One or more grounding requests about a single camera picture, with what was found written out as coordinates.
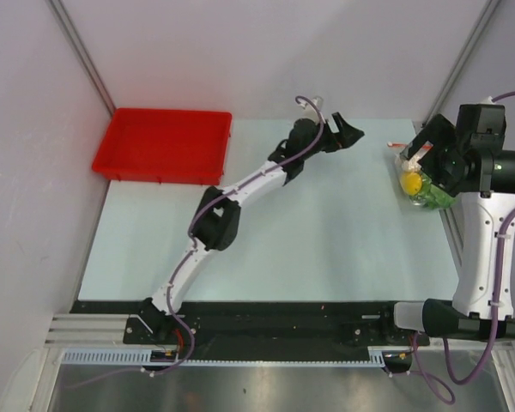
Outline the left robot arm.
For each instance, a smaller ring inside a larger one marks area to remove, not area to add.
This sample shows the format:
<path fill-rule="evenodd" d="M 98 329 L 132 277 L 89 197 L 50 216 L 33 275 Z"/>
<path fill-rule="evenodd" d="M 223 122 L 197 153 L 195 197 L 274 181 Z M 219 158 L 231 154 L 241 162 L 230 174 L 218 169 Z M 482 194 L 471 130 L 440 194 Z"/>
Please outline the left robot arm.
<path fill-rule="evenodd" d="M 184 297 L 211 257 L 234 242 L 245 206 L 298 177 L 310 157 L 351 148 L 365 135 L 338 112 L 332 119 L 336 131 L 321 117 L 296 120 L 288 137 L 257 171 L 233 185 L 206 189 L 188 228 L 184 256 L 169 279 L 142 302 L 136 315 L 143 334 L 152 342 L 164 342 L 172 335 L 173 325 L 180 322 L 178 312 Z"/>

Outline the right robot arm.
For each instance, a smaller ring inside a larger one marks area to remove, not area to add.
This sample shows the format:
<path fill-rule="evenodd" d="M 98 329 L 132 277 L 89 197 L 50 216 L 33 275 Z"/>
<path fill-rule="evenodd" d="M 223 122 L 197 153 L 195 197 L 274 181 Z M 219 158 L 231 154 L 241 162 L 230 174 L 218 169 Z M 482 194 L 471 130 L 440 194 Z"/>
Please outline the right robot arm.
<path fill-rule="evenodd" d="M 460 106 L 456 123 L 438 114 L 402 150 L 433 187 L 463 206 L 463 249 L 450 300 L 399 301 L 379 335 L 399 344 L 409 331 L 430 337 L 515 341 L 511 296 L 515 234 L 515 151 L 503 148 L 506 109 L 491 100 Z"/>

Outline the clear zip top bag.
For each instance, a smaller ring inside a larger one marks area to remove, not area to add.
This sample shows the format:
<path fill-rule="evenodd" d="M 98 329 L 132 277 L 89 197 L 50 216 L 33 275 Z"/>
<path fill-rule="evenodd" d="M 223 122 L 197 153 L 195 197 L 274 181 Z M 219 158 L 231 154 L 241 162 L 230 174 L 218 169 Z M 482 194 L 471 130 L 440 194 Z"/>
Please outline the clear zip top bag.
<path fill-rule="evenodd" d="M 405 143 L 388 142 L 387 148 L 394 154 L 395 173 L 403 194 L 414 206 L 424 209 L 449 209 L 456 198 L 451 197 L 432 183 L 421 170 L 419 160 L 427 154 L 432 145 L 427 142 L 410 160 L 403 157 Z"/>

